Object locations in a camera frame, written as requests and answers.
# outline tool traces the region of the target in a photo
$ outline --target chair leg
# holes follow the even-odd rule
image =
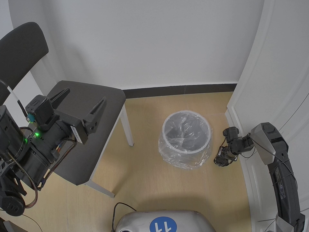
[[[123,129],[125,130],[125,134],[126,134],[128,143],[129,143],[130,146],[133,146],[134,141],[133,141],[133,137],[132,137],[132,133],[131,133],[131,128],[130,128],[130,124],[129,124],[129,120],[128,120],[126,107],[124,105],[123,105],[122,110],[121,110],[120,119],[121,119]]]
[[[109,190],[106,190],[105,188],[101,187],[100,185],[98,185],[97,183],[93,182],[92,180],[88,180],[86,183],[85,183],[86,186],[89,186],[99,192],[102,192],[104,193],[105,195],[107,196],[110,196],[111,198],[113,198],[115,196],[114,193],[110,192]]]

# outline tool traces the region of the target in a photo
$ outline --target baseboard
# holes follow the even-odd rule
[[[167,87],[147,87],[124,90],[126,98],[141,98],[165,95],[183,95],[197,93],[213,93],[213,92],[232,92],[237,83],[221,83],[221,84],[200,84],[200,85],[181,85]]]
[[[239,128],[239,125],[237,124],[237,122],[233,122],[231,114],[228,109],[225,112],[225,116],[226,116],[227,122],[229,123],[229,126],[236,126],[237,128]],[[246,159],[240,156],[239,160],[240,160],[241,168],[243,170],[243,177],[245,179],[245,184],[246,184],[246,189],[247,189],[247,194],[248,194],[250,217],[251,217],[251,229],[252,229],[252,232],[255,232],[257,220],[254,218],[254,211],[253,211],[254,197],[253,197],[253,189],[251,185],[251,180],[249,176],[249,170],[246,164]]]

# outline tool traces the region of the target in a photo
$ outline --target chair seat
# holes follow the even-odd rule
[[[85,145],[77,143],[76,147],[72,149],[55,170],[57,175],[75,185],[80,185],[90,179],[108,136],[125,103],[126,96],[121,89],[71,81],[60,81],[47,96],[51,98],[67,87],[70,88],[70,93],[57,110],[81,120],[85,118],[101,98],[105,96],[107,99],[107,105],[96,133],[89,135]],[[66,143],[60,151],[60,156],[65,153],[70,145],[71,142]]]

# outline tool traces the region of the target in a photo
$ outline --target trash bin liner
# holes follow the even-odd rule
[[[173,113],[163,123],[159,152],[176,167],[198,168],[211,155],[211,132],[200,114],[188,110]]]

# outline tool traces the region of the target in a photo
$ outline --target wooden floor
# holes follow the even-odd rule
[[[110,232],[115,203],[125,202],[137,210],[189,209],[205,215],[217,232],[251,231],[249,203],[240,162],[218,167],[213,159],[228,127],[225,111],[230,92],[129,99],[126,110],[135,144],[130,147],[121,125],[103,154],[94,181],[113,191],[114,199],[87,186],[75,186],[52,174],[38,203],[25,211],[43,232]],[[165,118],[179,110],[203,115],[213,128],[213,152],[202,167],[176,168],[162,160],[158,137]],[[34,192],[27,188],[27,201]],[[128,207],[117,208],[115,223]],[[28,218],[0,216],[29,232],[40,231]]]

